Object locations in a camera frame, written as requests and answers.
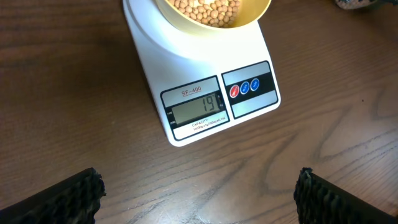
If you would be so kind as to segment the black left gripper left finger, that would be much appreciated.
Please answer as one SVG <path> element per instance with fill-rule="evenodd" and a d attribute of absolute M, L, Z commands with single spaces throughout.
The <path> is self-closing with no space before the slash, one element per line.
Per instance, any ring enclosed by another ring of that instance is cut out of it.
<path fill-rule="evenodd" d="M 105 195 L 102 176 L 88 168 L 2 209 L 1 223 L 94 224 Z"/>

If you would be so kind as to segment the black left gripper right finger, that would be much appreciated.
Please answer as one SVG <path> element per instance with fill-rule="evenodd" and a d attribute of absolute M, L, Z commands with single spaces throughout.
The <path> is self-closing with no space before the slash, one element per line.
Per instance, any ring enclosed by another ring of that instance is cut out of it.
<path fill-rule="evenodd" d="M 299 173 L 294 200 L 300 224 L 397 224 L 397 218 L 317 176 Z"/>

